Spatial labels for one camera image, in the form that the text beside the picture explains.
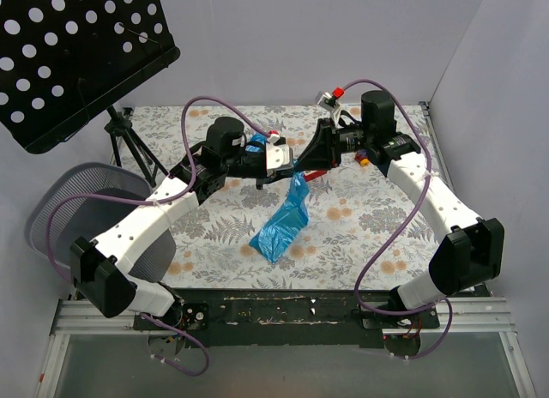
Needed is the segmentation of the small blue bag piece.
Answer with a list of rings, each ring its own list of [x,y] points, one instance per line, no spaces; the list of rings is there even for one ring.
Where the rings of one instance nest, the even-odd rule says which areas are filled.
[[[261,134],[254,134],[247,142],[245,151],[251,153],[260,153],[265,151],[267,138]]]

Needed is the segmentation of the blue plastic trash bag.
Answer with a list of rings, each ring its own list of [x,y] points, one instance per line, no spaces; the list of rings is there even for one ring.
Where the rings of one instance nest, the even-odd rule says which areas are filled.
[[[294,239],[308,225],[309,215],[305,198],[309,195],[309,191],[305,175],[302,172],[295,173],[285,201],[250,240],[250,247],[267,261],[277,263]]]

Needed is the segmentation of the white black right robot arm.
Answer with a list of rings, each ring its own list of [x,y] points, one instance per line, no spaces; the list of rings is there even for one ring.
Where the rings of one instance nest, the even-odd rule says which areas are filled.
[[[398,327],[407,327],[427,306],[461,290],[500,275],[504,227],[486,220],[462,203],[432,170],[427,149],[418,136],[397,130],[397,103],[385,90],[361,96],[361,119],[339,127],[343,89],[320,93],[317,103],[330,114],[317,122],[315,134],[298,157],[297,171],[328,171],[343,154],[365,151],[367,159],[413,202],[439,243],[428,269],[389,293],[388,301],[370,310],[389,315]]]

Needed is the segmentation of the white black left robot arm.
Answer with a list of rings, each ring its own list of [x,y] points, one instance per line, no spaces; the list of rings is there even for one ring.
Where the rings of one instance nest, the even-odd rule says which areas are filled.
[[[205,140],[189,149],[147,200],[107,231],[71,245],[74,286],[104,317],[145,312],[163,329],[176,328],[181,306],[159,282],[135,276],[139,258],[177,220],[222,189],[226,178],[266,184],[291,177],[292,169],[293,151],[283,136],[271,132],[263,144],[248,142],[240,120],[216,119]]]

